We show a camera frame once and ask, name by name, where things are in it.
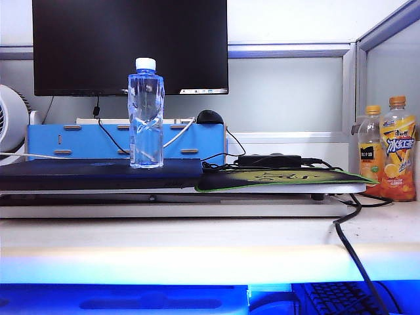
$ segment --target blue desk organizer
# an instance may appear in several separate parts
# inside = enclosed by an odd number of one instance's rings
[[[115,141],[129,151],[128,125],[103,125]],[[185,125],[164,124],[163,143]],[[27,152],[65,158],[128,158],[99,125],[29,125]],[[176,141],[163,149],[164,158],[208,158],[226,152],[226,127],[193,123]],[[224,155],[208,160],[224,164]]]

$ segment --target white desk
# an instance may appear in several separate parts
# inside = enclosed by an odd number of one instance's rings
[[[361,280],[331,223],[332,219],[3,219],[0,282]],[[420,279],[419,227],[418,201],[365,208],[343,224],[372,280]]]

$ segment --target computer mouse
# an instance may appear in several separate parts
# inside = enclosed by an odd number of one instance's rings
[[[214,110],[203,110],[198,114],[196,123],[221,123],[223,125],[223,118]]]

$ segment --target metal frame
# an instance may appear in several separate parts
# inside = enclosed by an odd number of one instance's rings
[[[229,58],[342,58],[343,59],[343,122],[340,131],[235,133],[241,143],[349,142],[354,121],[356,51],[354,43],[229,43]],[[0,47],[0,60],[31,60],[33,47]]]
[[[420,19],[420,0],[411,0],[356,41],[356,113],[367,104],[368,52]]]

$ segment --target white bottle cap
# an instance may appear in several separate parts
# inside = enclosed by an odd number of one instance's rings
[[[137,58],[136,69],[156,70],[156,61],[151,58]]]

